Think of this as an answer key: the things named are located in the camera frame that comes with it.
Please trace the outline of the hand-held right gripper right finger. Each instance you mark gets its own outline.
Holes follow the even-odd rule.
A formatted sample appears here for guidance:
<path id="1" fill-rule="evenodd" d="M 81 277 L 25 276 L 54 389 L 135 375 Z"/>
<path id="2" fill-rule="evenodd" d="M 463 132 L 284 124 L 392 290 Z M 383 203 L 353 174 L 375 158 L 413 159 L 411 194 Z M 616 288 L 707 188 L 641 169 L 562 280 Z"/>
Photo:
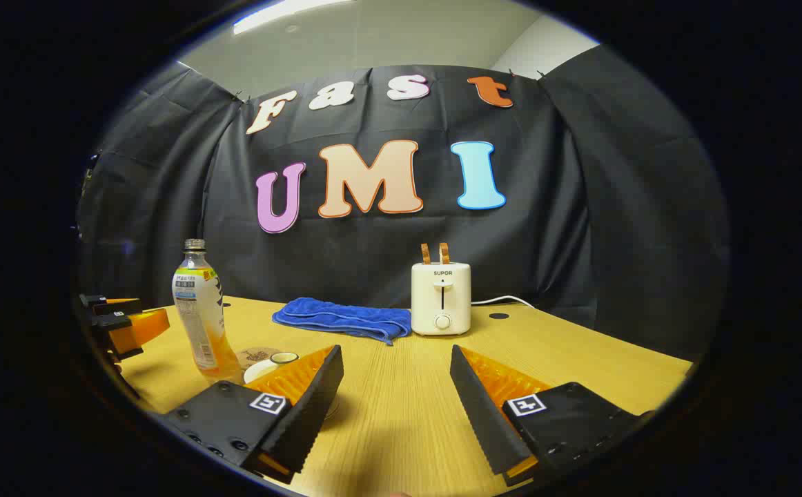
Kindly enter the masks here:
<path id="1" fill-rule="evenodd" d="M 449 375 L 491 471 L 509 487 L 567 477 L 648 418 L 581 383 L 552 387 L 458 345 Z"/>

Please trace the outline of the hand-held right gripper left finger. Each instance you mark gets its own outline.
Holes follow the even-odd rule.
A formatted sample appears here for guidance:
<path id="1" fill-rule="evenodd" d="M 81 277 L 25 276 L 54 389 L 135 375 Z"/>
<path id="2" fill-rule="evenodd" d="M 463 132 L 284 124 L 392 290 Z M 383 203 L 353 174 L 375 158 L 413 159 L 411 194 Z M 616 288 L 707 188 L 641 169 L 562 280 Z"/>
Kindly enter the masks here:
<path id="1" fill-rule="evenodd" d="M 160 422 L 221 459 L 289 484 L 315 444 L 344 377 L 335 344 L 240 386 L 220 381 Z"/>

